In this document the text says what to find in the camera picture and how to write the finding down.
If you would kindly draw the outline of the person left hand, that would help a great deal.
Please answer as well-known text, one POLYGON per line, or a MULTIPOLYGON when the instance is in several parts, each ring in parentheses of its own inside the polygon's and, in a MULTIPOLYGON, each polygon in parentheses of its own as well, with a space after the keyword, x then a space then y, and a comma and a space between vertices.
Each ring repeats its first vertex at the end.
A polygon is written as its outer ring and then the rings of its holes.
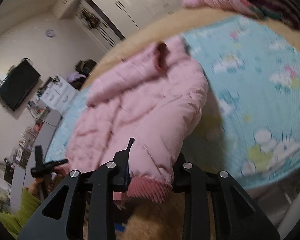
POLYGON ((54 168, 51 174, 47 174, 43 178, 34 178, 33 183, 27 188, 27 191, 39 200, 45 200, 65 178, 65 175, 61 169, 54 168))

